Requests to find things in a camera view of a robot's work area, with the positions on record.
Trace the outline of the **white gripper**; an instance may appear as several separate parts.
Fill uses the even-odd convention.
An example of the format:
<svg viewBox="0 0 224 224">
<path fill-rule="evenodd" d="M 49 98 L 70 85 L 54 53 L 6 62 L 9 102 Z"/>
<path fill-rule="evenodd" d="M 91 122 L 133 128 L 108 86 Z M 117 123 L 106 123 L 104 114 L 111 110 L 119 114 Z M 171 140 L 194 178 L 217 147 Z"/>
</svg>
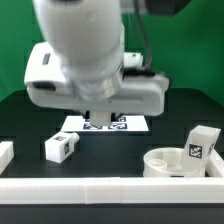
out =
<svg viewBox="0 0 224 224">
<path fill-rule="evenodd" d="M 163 74 L 124 74 L 123 59 L 83 60 L 71 66 L 46 42 L 34 46 L 24 83 L 31 101 L 41 107 L 80 112 L 143 114 L 164 111 L 169 79 Z"/>
</svg>

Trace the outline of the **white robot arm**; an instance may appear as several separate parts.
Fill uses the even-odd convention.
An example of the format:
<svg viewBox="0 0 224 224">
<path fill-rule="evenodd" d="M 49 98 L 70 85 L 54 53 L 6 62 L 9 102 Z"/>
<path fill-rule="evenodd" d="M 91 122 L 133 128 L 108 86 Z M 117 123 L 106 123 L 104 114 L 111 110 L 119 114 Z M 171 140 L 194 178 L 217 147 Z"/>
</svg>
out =
<svg viewBox="0 0 224 224">
<path fill-rule="evenodd" d="M 87 112 L 158 116 L 170 85 L 152 58 L 125 51 L 121 15 L 174 16 L 191 0 L 32 0 L 44 37 L 29 57 L 24 83 L 33 103 Z"/>
</svg>

